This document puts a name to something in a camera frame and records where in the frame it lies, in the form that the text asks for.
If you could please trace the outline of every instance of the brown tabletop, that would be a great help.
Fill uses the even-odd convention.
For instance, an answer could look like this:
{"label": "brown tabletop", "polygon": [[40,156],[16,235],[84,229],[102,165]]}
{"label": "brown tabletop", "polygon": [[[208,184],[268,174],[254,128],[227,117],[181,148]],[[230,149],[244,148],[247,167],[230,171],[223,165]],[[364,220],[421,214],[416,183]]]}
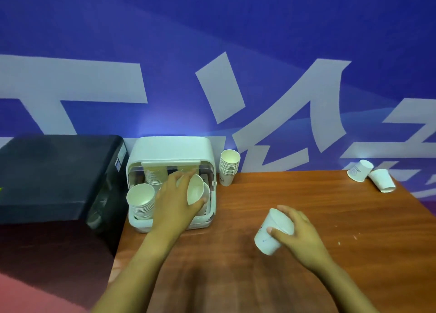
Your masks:
{"label": "brown tabletop", "polygon": [[[382,194],[345,171],[240,173],[219,185],[214,221],[182,234],[148,312],[335,312],[322,284],[286,249],[266,256],[255,246],[278,204],[309,217],[381,312],[436,312],[436,219],[399,183]],[[109,282],[144,237],[126,222]]]}

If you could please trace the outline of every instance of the right hand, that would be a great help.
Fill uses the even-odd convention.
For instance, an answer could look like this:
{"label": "right hand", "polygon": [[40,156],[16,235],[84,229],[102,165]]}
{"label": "right hand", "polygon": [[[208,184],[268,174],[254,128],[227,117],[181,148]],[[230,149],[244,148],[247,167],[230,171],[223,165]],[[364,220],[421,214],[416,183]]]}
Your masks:
{"label": "right hand", "polygon": [[333,262],[317,230],[303,212],[285,205],[279,205],[277,209],[294,222],[294,235],[271,227],[266,231],[286,246],[295,259],[312,272],[319,272],[325,265]]}

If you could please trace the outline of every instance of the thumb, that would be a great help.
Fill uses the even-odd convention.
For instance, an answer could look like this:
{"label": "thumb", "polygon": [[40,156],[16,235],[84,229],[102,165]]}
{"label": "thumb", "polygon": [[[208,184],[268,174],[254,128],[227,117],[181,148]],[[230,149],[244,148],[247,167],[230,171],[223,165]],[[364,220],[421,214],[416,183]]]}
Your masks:
{"label": "thumb", "polygon": [[206,204],[206,201],[206,198],[201,198],[197,200],[194,204],[189,205],[189,209],[194,216],[201,210],[204,204]]}
{"label": "thumb", "polygon": [[292,235],[285,234],[282,231],[272,227],[266,228],[266,231],[271,235],[271,237],[278,240],[281,244],[286,245],[288,248],[292,247],[292,244],[295,240]]}

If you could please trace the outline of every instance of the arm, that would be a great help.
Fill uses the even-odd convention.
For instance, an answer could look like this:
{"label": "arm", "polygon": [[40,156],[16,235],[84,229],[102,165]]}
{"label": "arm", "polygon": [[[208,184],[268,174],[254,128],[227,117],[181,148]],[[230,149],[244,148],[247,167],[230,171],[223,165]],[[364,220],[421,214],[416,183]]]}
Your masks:
{"label": "arm", "polygon": [[[176,180],[183,179],[178,187]],[[175,172],[156,195],[151,232],[126,269],[106,289],[92,313],[145,312],[166,257],[205,201],[188,205],[187,190],[194,173]]]}
{"label": "arm", "polygon": [[277,207],[294,222],[294,235],[268,228],[272,237],[313,272],[327,288],[341,313],[378,313],[350,276],[330,257],[315,227],[301,212],[288,206]]}

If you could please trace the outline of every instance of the hand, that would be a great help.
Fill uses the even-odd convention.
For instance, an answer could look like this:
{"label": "hand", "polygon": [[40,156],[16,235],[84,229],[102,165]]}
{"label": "hand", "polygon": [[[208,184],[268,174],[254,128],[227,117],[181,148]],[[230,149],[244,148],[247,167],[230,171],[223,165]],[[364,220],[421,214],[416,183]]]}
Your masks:
{"label": "hand", "polygon": [[333,262],[317,230],[303,212],[284,205],[277,206],[277,209],[294,222],[294,235],[285,234],[271,227],[266,231],[285,245],[295,259],[312,272],[319,272],[325,265]]}
{"label": "hand", "polygon": [[[156,194],[150,233],[157,234],[166,245],[172,246],[176,242],[206,202],[201,199],[188,205],[188,185],[194,174],[195,171],[170,174]],[[176,187],[176,181],[182,176],[179,186]]]}

